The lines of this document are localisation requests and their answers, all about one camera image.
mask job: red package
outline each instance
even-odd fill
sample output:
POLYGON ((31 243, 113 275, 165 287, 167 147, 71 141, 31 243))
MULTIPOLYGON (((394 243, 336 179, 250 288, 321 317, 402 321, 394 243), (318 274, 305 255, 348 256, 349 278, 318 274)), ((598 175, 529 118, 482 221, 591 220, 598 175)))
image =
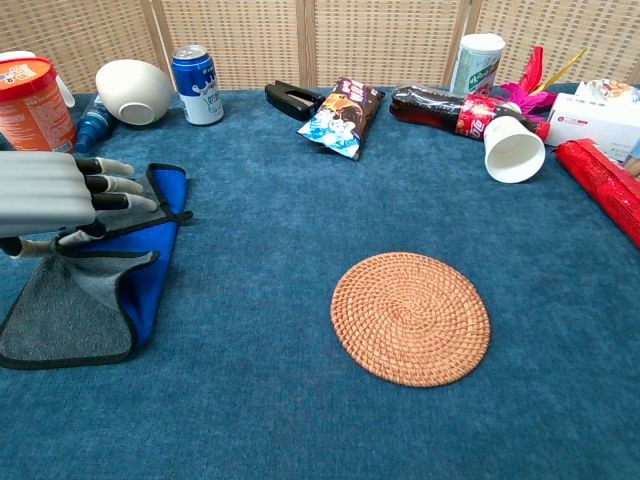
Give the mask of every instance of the red package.
POLYGON ((640 182, 609 160, 593 140, 570 140, 554 152, 562 166, 640 248, 640 182))

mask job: blue can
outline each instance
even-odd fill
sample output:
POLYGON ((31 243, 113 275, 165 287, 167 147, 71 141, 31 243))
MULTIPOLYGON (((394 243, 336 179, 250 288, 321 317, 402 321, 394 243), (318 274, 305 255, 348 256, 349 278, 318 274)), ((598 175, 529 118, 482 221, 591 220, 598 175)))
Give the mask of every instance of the blue can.
POLYGON ((224 115, 213 59, 202 45, 186 45, 173 52, 171 70, 187 121, 209 125, 224 115))

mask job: orange container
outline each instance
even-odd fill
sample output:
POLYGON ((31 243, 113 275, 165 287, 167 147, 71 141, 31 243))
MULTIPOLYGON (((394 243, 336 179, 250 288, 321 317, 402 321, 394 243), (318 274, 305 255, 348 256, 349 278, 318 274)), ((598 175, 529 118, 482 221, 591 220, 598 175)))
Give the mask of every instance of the orange container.
POLYGON ((16 150, 71 152, 76 130, 44 58, 0 61, 0 133, 16 150))

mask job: red label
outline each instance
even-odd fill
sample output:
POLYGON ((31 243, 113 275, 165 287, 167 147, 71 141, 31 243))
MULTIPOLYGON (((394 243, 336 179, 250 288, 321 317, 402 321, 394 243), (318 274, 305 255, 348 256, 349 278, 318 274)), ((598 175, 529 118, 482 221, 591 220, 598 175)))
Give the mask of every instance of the red label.
POLYGON ((482 139, 484 129, 493 120, 493 112, 498 103, 500 101, 495 98, 467 95, 462 104, 460 115, 458 115, 456 133, 466 137, 482 139))

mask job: yellow stick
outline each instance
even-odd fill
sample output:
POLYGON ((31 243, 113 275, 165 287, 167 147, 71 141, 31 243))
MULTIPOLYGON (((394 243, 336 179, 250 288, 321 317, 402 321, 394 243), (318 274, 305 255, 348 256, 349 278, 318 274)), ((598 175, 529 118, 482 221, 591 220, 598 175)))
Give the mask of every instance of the yellow stick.
POLYGON ((575 57, 573 57, 571 60, 565 63, 562 66, 562 68, 560 68, 560 70, 558 70, 556 73, 551 75, 548 80, 542 82, 538 86, 538 88, 536 88, 530 95, 535 95, 536 93, 540 93, 541 91, 546 90, 551 85, 553 85, 558 80, 560 80, 560 77, 562 77, 565 73, 567 73, 567 70, 569 70, 574 63, 580 60, 586 52, 587 52, 586 48, 583 48, 582 50, 580 50, 575 57))

